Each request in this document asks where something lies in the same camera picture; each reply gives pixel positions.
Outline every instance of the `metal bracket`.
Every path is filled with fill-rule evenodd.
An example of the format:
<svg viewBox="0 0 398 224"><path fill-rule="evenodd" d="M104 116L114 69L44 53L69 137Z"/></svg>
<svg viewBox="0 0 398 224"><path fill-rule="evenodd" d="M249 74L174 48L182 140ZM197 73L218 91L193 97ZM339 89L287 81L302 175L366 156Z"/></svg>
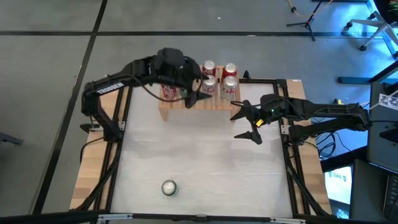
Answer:
<svg viewBox="0 0 398 224"><path fill-rule="evenodd" d="M293 218L271 218L271 222L285 223L285 224L305 224L305 220Z"/></svg>
<svg viewBox="0 0 398 224"><path fill-rule="evenodd" d="M124 128L126 128L126 122L125 121L119 121L119 128L121 131L124 131ZM89 131L103 131L104 129L100 126L98 128L89 128Z"/></svg>
<svg viewBox="0 0 398 224"><path fill-rule="evenodd" d="M132 219L132 214L105 214L98 215L98 221Z"/></svg>
<svg viewBox="0 0 398 224"><path fill-rule="evenodd" d="M290 125L281 125L280 131L282 132L282 134L289 135L289 127Z"/></svg>

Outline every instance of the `floor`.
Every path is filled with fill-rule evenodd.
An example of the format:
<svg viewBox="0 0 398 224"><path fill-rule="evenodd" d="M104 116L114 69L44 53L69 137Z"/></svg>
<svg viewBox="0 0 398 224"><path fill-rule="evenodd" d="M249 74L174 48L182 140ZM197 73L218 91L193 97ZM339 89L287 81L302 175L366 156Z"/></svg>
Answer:
<svg viewBox="0 0 398 224"><path fill-rule="evenodd" d="M303 27L285 26L306 20L291 13L287 1L112 0L97 19L101 3L0 1L0 131L24 139L21 146L0 144L0 216L30 213L55 139L59 143L63 137L43 211L68 210L86 141L79 124L88 122L79 98L70 101L73 87L79 90L78 78L84 84L163 47L176 47L198 62L234 62L252 77L301 79L307 98L317 103L335 98L356 103L369 101L369 87L339 85L336 78L371 77L394 61L381 37L366 52L358 50L374 29L359 24L344 29L351 18L369 16L365 3L333 2L320 11L312 24L315 42ZM301 14L317 5L294 3ZM90 38L91 31L99 32ZM65 114L68 105L72 113ZM70 123L60 136L64 117ZM339 133L350 149L366 144L366 133ZM345 150L338 142L334 155Z"/></svg>

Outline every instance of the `white table surface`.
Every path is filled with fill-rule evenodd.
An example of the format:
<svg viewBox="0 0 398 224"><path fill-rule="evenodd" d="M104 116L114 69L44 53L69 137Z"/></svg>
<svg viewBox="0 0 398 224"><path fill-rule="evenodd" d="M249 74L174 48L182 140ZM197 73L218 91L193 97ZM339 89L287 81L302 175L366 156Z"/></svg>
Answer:
<svg viewBox="0 0 398 224"><path fill-rule="evenodd" d="M158 94L159 86L149 89ZM259 103L272 85L241 84L241 99ZM132 93L112 212L292 217L278 122L259 129L263 143L234 139L251 130L229 111L170 110L143 88ZM163 181L178 192L165 196Z"/></svg>

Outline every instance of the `wooden platform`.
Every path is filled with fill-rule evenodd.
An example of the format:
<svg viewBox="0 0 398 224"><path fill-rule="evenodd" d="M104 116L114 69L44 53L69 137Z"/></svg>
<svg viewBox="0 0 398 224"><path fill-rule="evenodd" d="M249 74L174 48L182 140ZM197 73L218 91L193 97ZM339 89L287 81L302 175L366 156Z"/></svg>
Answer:
<svg viewBox="0 0 398 224"><path fill-rule="evenodd" d="M224 66L222 66L222 65L217 66L216 78L221 79L221 75L223 73L223 68L224 68ZM235 100L241 101L239 72L238 72L238 74L236 74L236 79L238 80L238 87L235 90ZM195 86L193 87L193 89L195 90L199 86L199 84L200 84L200 82L195 83ZM227 111L231 111L231 117L234 116L235 113L237 111L239 111L239 107L232 105L229 100L225 100L220 97L220 95L221 95L220 86L221 86L221 83L217 83L215 95L212 98L197 101L197 103L195 105L193 105L192 108L190 108L190 109L186 109L185 103L183 100L180 100L180 101L177 101L174 103L159 101L159 111L160 111L160 115L162 116L162 119L164 121L167 121L167 117L169 115L169 110L224 110L224 111L227 110ZM161 88L160 88L160 97L162 99L164 99L163 91ZM177 91L177 96L175 97L175 99L179 99L179 98L181 98L181 95L180 95L179 91Z"/></svg>

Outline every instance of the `chair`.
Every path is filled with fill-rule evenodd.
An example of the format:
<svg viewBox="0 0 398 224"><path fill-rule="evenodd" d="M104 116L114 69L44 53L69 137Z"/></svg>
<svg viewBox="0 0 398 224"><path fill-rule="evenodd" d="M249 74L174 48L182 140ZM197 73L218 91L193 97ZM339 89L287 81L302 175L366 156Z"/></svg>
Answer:
<svg viewBox="0 0 398 224"><path fill-rule="evenodd" d="M350 28L353 26L353 22L358 24L364 24L367 26L377 27L377 31L372 35L372 37L359 49L361 51L366 50L366 46L372 41L377 35L379 35L382 31L386 32L387 35L391 38L398 45L398 38L396 37L392 28L397 25L398 20L398 11L389 11L392 8L389 5L388 0L374 0L374 3L380 13L374 11L370 15L370 19L377 18L376 21L372 20L362 20L362 19L352 19L351 21L347 22L346 27Z"/></svg>

